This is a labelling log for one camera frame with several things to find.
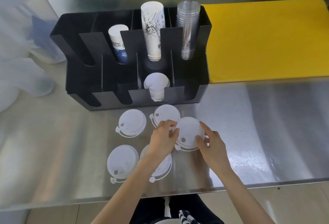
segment floor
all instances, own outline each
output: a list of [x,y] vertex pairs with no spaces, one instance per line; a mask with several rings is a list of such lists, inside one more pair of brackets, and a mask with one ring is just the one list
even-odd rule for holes
[[[329,183],[251,189],[277,224],[329,223]],[[225,223],[242,224],[226,192],[200,194],[205,204]],[[89,224],[106,202],[30,211],[26,224]]]

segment yellow surface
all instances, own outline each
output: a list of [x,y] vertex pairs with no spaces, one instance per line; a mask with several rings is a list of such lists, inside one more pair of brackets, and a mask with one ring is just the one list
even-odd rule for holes
[[323,0],[204,5],[210,83],[329,76]]

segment black and white striped cloth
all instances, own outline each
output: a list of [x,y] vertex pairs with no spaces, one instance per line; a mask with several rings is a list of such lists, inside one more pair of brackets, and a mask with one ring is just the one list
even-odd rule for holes
[[200,224],[186,210],[180,210],[179,211],[179,220],[180,220],[181,224]]

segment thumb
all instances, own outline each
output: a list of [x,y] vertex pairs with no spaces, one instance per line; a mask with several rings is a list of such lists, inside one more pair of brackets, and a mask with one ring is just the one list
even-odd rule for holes
[[172,133],[170,138],[173,142],[176,142],[176,140],[178,139],[178,136],[179,136],[179,128],[174,130],[174,132]]
[[201,152],[203,152],[207,148],[205,142],[202,140],[202,137],[200,136],[196,136],[196,143]]

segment person's left hand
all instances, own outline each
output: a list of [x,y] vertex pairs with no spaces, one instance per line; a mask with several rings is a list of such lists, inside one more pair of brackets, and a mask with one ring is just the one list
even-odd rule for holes
[[171,133],[169,128],[176,125],[177,122],[172,120],[161,121],[158,127],[153,131],[146,155],[152,156],[159,164],[170,154],[175,146],[179,135],[179,129],[175,129],[175,131]]

